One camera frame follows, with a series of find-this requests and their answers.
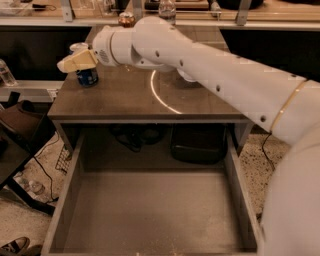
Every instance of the table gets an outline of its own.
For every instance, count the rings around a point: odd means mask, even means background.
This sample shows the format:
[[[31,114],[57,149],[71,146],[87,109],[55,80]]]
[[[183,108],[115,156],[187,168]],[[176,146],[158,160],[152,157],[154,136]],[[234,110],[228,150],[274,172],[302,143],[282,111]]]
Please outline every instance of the table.
[[[177,27],[195,41],[228,50],[216,27]],[[100,29],[92,29],[89,44]],[[99,81],[90,88],[80,86],[76,74],[70,73],[48,112],[70,152],[79,128],[88,124],[233,123],[238,150],[251,130],[244,115],[200,84],[185,81],[177,71],[100,64],[97,71]]]

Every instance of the bottle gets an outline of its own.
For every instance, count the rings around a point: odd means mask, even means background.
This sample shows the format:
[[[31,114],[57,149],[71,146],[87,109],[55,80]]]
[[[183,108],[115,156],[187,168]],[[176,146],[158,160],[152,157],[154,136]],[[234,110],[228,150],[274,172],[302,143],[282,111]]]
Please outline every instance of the bottle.
[[[171,25],[176,24],[176,6],[172,0],[161,0],[158,13],[160,18],[166,20]]]
[[[18,85],[17,80],[12,75],[4,60],[0,59],[0,77],[6,86]]]
[[[29,181],[22,177],[22,175],[19,175],[18,177],[15,177],[15,181],[26,191],[28,192],[30,190]]]
[[[39,181],[30,180],[29,181],[30,191],[34,193],[34,199],[42,203],[47,203],[49,201],[49,196],[45,193],[45,186]]]

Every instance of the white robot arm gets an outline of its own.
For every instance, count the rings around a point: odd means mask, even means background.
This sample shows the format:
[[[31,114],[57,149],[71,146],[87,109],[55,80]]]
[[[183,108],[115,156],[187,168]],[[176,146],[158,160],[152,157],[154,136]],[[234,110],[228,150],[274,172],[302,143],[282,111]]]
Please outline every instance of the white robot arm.
[[[193,42],[158,17],[106,26],[93,52],[103,65],[176,68],[292,145],[269,185],[258,254],[320,255],[319,83]]]

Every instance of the cable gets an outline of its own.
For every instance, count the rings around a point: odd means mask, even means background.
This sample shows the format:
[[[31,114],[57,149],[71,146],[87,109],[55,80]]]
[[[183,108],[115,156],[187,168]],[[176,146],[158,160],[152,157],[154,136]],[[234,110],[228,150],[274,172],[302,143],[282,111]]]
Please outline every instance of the cable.
[[[272,160],[269,158],[269,156],[267,155],[267,153],[266,153],[266,151],[264,149],[264,146],[265,146],[267,140],[269,139],[269,137],[271,135],[272,135],[272,133],[270,132],[268,134],[268,136],[265,138],[264,142],[262,143],[262,152],[263,152],[264,156],[266,157],[267,161],[269,162],[269,164],[271,165],[272,171],[274,171],[275,170],[274,164],[273,164]]]
[[[56,141],[54,141],[54,142],[51,142],[51,143],[45,145],[45,146],[41,149],[41,151],[38,152],[37,155],[35,155],[35,157],[40,156],[40,155],[43,153],[43,151],[45,150],[45,148],[47,148],[47,147],[49,147],[49,146],[52,146],[53,144],[57,143],[57,142],[60,140],[60,134],[59,134],[58,132],[55,132],[55,133],[57,134],[58,139],[57,139]]]
[[[42,171],[44,172],[44,174],[50,179],[50,197],[51,197],[51,201],[47,202],[47,203],[52,203],[52,202],[56,202],[59,198],[53,198],[53,180],[51,178],[51,176],[46,172],[46,170],[44,169],[44,167],[42,166],[42,164],[38,161],[38,159],[33,156],[33,159],[37,162],[37,164],[41,167]]]

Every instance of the open drawer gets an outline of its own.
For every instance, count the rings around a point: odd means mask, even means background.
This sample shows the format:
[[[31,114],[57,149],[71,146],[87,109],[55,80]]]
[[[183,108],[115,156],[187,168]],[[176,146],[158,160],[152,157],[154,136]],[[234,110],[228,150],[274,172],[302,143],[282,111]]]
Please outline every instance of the open drawer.
[[[83,130],[42,255],[255,255],[259,227],[231,137],[214,165],[177,161],[169,144],[134,153],[105,127]]]

